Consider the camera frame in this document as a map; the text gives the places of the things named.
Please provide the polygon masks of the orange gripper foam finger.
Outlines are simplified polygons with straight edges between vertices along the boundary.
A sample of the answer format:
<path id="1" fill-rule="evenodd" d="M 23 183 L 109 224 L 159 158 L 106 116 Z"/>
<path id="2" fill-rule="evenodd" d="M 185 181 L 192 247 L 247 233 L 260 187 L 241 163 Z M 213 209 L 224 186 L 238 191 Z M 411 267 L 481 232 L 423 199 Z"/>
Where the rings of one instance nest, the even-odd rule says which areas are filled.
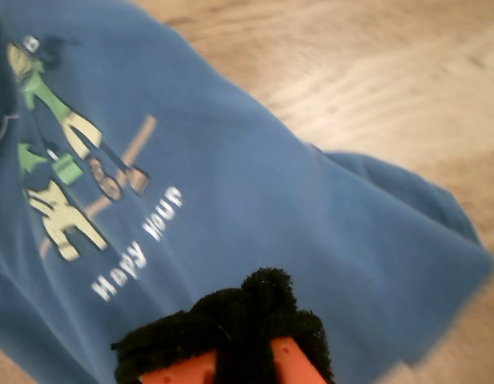
<path id="1" fill-rule="evenodd" d="M 263 350 L 262 320 L 257 294 L 216 291 L 190 310 L 160 318 L 113 344 L 118 359 L 115 379 L 138 383 L 143 374 L 215 351 L 215 383 L 253 383 L 260 369 L 255 353 Z"/>
<path id="2" fill-rule="evenodd" d="M 323 323 L 312 311 L 298 307 L 291 276 L 281 269 L 261 268 L 246 278 L 241 288 L 254 300 L 261 335 L 293 338 L 324 381 L 333 383 Z"/>

